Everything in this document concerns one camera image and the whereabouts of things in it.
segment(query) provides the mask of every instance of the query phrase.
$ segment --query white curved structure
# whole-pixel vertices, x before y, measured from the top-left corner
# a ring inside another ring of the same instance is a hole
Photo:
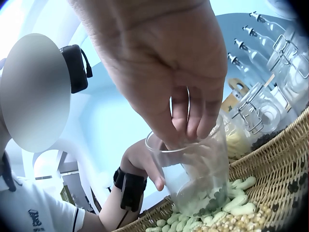
[[[210,1],[215,15],[257,11],[276,16],[261,0]],[[95,76],[100,59],[66,0],[10,0],[8,7],[0,14],[0,31],[7,36],[0,40],[0,60],[7,56],[19,38],[33,32],[48,36],[59,48],[78,44],[86,53],[94,77],[89,79],[88,89],[72,95],[67,125],[60,139],[48,150],[57,149],[74,155],[78,161],[82,186],[91,205],[94,206],[90,186],[103,205],[107,195],[103,191],[105,186],[101,184],[103,181],[99,179],[99,173],[112,176],[119,167],[124,151],[143,139],[150,132],[149,127],[118,93],[105,69],[101,67]],[[22,154],[25,176],[34,179],[33,154],[26,151],[22,151]],[[168,194],[166,190],[156,195],[154,192],[156,188],[149,181],[143,209]]]

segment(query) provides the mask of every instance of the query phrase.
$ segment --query hand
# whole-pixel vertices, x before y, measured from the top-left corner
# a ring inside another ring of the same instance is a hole
[[[69,1],[121,94],[165,144],[208,136],[227,73],[209,0]]]
[[[164,188],[164,177],[153,161],[145,146],[145,140],[140,140],[129,147],[121,160],[120,168],[125,173],[143,176],[155,184],[158,191]]]

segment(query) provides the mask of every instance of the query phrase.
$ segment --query black cable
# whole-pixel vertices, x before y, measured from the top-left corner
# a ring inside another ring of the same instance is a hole
[[[129,211],[127,210],[126,213],[124,214],[123,218],[122,218],[121,221],[119,222],[119,224],[118,224],[118,226],[117,226],[116,229],[119,229],[121,223],[123,222],[123,220],[125,219],[125,217],[128,215],[128,212],[129,212]]]
[[[87,77],[89,78],[89,77],[92,77],[92,69],[91,69],[91,66],[90,66],[90,64],[89,64],[89,62],[88,62],[88,59],[87,59],[87,57],[86,57],[86,54],[84,53],[84,51],[82,50],[82,49],[80,49],[80,51],[81,51],[81,53],[82,53],[82,55],[84,56],[84,58],[85,58],[85,61],[86,61],[86,75],[87,75]]]

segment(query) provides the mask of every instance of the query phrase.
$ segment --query dark bead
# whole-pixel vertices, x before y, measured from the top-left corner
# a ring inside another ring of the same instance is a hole
[[[274,204],[274,205],[273,205],[273,211],[274,211],[274,212],[277,212],[278,209],[279,209],[279,204]]]

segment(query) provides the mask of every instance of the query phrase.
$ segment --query finger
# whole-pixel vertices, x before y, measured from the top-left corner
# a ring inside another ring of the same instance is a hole
[[[143,168],[145,169],[149,179],[155,184],[157,190],[162,191],[165,181],[149,152],[147,157],[143,159]]]
[[[172,122],[169,101],[165,109],[157,114],[141,115],[154,134],[158,136],[169,148],[179,146],[180,135]]]
[[[172,90],[172,122],[180,136],[185,137],[187,130],[189,95],[186,86],[175,87]]]
[[[197,87],[188,87],[188,89],[190,109],[187,123],[187,137],[190,141],[194,141],[197,139],[197,128],[200,124],[205,106],[203,104],[204,100],[201,90]]]
[[[201,139],[206,138],[216,125],[219,110],[222,103],[223,87],[217,91],[210,91],[205,97],[204,112],[197,128],[197,136]]]

